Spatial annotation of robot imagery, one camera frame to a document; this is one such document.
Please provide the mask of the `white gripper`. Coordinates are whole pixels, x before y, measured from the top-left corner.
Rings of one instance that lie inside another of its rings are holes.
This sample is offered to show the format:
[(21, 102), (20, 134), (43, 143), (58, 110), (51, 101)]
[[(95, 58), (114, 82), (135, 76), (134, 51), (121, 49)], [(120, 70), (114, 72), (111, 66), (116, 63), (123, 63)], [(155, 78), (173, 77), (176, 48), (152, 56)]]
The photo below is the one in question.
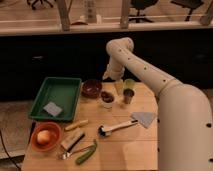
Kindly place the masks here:
[(107, 66), (107, 69), (104, 72), (102, 79), (105, 80), (107, 78), (111, 78), (112, 80), (116, 80), (114, 85), (115, 85), (117, 94), (121, 95), (123, 93), (123, 80), (121, 79), (123, 75), (124, 75), (123, 69), (121, 69), (120, 71), (115, 71), (110, 66)]

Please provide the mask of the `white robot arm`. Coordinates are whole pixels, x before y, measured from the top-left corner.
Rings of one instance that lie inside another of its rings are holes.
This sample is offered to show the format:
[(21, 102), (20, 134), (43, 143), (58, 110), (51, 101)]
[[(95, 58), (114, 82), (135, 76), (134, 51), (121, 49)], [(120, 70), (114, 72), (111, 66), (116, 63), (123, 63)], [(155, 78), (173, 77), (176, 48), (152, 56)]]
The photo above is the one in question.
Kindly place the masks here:
[(157, 98), (158, 171), (213, 171), (213, 112), (207, 96), (133, 54), (131, 38), (106, 44), (104, 78), (129, 70)]

